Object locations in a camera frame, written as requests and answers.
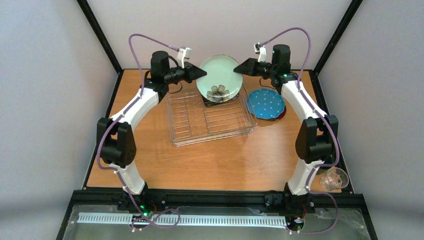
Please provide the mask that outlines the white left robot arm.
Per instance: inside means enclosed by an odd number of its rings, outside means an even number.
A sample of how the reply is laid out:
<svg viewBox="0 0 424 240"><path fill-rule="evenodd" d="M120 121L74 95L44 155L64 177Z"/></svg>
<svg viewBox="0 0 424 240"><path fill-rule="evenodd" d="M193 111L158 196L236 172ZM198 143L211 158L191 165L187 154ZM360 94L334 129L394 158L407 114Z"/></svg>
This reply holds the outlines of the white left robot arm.
<svg viewBox="0 0 424 240"><path fill-rule="evenodd" d="M129 195L140 195L146 189L146 182L135 164L134 130L137 125L162 101L170 84L191 83L207 75L206 71L187 61L190 52L189 47L179 48L173 59L166 51L155 51L150 59L151 69L144 73L135 96L112 117L102 117L97 122L96 164L102 170L112 170Z"/></svg>

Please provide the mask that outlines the wire metal dish rack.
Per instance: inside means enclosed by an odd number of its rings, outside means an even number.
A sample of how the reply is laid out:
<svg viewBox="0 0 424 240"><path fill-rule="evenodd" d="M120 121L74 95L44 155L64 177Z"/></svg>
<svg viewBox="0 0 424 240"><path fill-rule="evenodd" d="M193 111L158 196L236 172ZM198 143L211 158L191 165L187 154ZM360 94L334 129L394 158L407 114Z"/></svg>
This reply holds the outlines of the wire metal dish rack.
<svg viewBox="0 0 424 240"><path fill-rule="evenodd" d="M249 113L244 85L228 103L205 107L196 87L166 97L168 133L177 147L251 133L258 121Z"/></svg>

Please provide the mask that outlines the light green round plate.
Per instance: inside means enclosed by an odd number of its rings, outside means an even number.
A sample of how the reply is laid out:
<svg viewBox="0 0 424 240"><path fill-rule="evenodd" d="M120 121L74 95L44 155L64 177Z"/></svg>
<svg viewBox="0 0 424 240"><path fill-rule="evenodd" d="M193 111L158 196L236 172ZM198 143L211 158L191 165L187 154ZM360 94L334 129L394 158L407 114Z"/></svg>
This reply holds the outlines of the light green round plate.
<svg viewBox="0 0 424 240"><path fill-rule="evenodd" d="M196 80L200 94L213 103L224 103L241 90L243 75L234 72L239 63L228 55L214 55L202 62L200 68L207 75Z"/></svg>

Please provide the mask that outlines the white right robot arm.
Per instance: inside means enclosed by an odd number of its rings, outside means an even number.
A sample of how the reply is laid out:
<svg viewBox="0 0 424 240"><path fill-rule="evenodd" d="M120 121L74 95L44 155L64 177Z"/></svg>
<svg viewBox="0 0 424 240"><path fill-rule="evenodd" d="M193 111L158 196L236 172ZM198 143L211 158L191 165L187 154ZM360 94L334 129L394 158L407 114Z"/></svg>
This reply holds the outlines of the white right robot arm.
<svg viewBox="0 0 424 240"><path fill-rule="evenodd" d="M268 195L265 202L278 210L294 210L306 202L306 195L321 167L331 168L337 162L338 119L327 115L307 93L301 75L291 70L291 50L288 45L277 44L272 48L272 60L266 62L266 47L255 44L257 59L248 58L234 68L235 73L270 79L271 85L293 108L301 126L295 141L298 156L294 173L285 184L282 193Z"/></svg>

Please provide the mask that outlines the blue polka dot plate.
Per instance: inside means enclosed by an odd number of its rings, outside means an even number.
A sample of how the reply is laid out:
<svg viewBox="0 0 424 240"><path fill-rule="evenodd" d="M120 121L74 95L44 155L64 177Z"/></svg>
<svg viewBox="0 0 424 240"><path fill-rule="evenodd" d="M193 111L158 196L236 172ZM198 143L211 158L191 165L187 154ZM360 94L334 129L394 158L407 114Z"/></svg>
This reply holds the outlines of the blue polka dot plate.
<svg viewBox="0 0 424 240"><path fill-rule="evenodd" d="M275 120L286 111L283 97L275 90L260 88L248 94L247 110L257 119Z"/></svg>

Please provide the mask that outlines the black floral square plate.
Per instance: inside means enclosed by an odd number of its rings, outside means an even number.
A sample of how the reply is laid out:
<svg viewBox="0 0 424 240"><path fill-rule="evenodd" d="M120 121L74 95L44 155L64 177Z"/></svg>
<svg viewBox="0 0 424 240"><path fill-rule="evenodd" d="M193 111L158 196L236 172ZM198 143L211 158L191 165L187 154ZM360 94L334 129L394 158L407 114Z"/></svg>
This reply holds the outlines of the black floral square plate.
<svg viewBox="0 0 424 240"><path fill-rule="evenodd" d="M204 105L205 107L207 107L207 108L209 108L209 107L214 107L214 106L219 106L219 105L223 105L223 104L226 104L226 103L228 103L228 102L229 102L229 101L224 101L224 102L214 102L214 101L208 100L207 98L205 98L205 97L203 97L203 96L202 96L202 101L203 101L203 105Z"/></svg>

